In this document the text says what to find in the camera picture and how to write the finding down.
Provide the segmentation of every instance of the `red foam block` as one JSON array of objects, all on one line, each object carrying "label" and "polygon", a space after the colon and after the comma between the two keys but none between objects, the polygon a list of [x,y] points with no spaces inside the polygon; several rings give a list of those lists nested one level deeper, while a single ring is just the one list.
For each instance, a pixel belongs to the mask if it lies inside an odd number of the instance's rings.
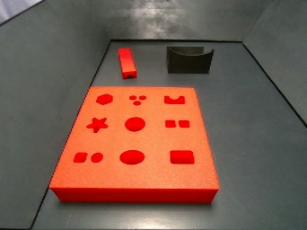
[{"label": "red foam block", "polygon": [[118,49],[118,59],[122,79],[136,78],[136,65],[129,48]]},{"label": "red foam block", "polygon": [[49,187],[61,201],[209,203],[218,179],[194,89],[90,87]]}]

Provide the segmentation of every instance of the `star-shaped hole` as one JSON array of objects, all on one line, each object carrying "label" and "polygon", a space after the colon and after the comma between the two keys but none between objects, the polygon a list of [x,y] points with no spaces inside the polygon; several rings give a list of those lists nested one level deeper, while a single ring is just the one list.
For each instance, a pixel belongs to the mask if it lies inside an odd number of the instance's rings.
[{"label": "star-shaped hole", "polygon": [[92,128],[93,133],[97,133],[101,128],[106,128],[108,125],[105,124],[106,118],[104,119],[92,119],[90,124],[86,125],[86,128]]}]

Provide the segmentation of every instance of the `gray wall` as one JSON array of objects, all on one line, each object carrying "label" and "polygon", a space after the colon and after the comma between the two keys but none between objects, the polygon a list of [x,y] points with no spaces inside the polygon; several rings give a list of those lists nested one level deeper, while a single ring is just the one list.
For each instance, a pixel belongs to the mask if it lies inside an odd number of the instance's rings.
[{"label": "gray wall", "polygon": [[26,10],[32,5],[41,0],[6,1],[0,0],[0,24],[12,18],[14,15]]},{"label": "gray wall", "polygon": [[0,28],[0,228],[28,228],[108,45],[84,1],[46,1]]},{"label": "gray wall", "polygon": [[243,44],[307,122],[307,1],[276,0]]},{"label": "gray wall", "polygon": [[97,1],[112,39],[241,41],[273,0]]}]

